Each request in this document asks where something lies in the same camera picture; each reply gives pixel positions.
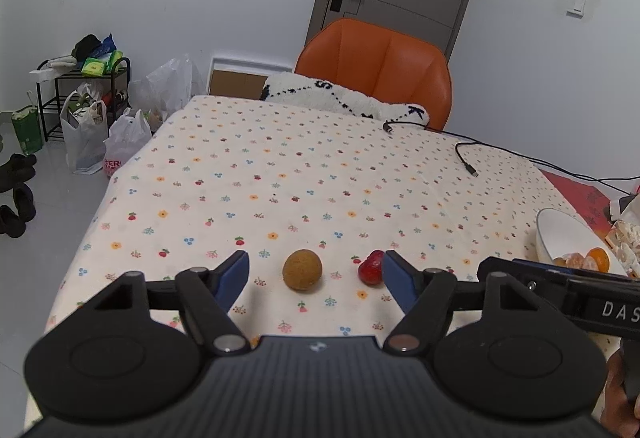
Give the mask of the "right hand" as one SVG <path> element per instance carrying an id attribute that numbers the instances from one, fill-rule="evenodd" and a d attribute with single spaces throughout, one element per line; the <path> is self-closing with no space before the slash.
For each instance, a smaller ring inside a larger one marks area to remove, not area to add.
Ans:
<path id="1" fill-rule="evenodd" d="M 639 397 L 630 401 L 627 394 L 629 368 L 626 356 L 618 348 L 608 359 L 608 378 L 604 390 L 604 409 L 600 422 L 616 437 L 634 438 L 639 432 Z"/>

